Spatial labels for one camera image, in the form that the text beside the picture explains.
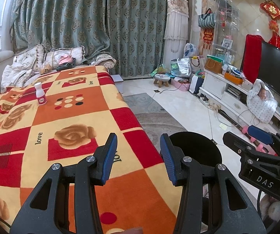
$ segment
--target sticky note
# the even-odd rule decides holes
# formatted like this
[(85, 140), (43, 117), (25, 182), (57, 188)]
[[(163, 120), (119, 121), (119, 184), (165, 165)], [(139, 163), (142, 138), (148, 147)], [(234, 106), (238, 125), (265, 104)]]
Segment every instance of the sticky note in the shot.
[(219, 127), (221, 127), (223, 130), (227, 130), (227, 125), (220, 123)]

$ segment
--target flat screen tv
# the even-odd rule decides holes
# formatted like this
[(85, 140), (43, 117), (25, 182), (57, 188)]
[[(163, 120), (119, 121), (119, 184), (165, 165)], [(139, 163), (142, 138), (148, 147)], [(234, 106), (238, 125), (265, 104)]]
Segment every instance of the flat screen tv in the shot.
[(258, 78), (280, 95), (280, 49), (262, 42)]

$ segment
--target small wooden stool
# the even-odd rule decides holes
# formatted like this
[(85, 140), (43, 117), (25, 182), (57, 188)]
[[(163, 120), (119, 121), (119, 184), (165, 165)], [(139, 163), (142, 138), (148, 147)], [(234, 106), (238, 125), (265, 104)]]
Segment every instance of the small wooden stool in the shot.
[(158, 84), (158, 87), (161, 88), (162, 84), (165, 83), (166, 87), (169, 87), (168, 81), (170, 80), (169, 76), (166, 76), (164, 74), (156, 74), (154, 76), (154, 84)]

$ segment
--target white cardboard box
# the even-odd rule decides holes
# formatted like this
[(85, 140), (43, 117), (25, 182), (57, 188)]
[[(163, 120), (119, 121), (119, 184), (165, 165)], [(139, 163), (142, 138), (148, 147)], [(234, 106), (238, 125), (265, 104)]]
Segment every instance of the white cardboard box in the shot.
[(119, 90), (119, 92), (121, 94), (123, 94), (124, 93), (124, 89), (123, 89), (123, 82), (124, 82), (124, 80), (121, 78), (120, 75), (111, 75), (111, 77), (114, 80), (116, 88)]

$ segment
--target orange box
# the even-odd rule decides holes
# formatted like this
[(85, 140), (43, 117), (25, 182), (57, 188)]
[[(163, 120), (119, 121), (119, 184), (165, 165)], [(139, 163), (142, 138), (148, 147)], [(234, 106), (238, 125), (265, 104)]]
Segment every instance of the orange box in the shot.
[(235, 76), (232, 76), (230, 73), (225, 73), (225, 79), (231, 81), (232, 83), (235, 83), (237, 85), (243, 83), (242, 78), (237, 78)]

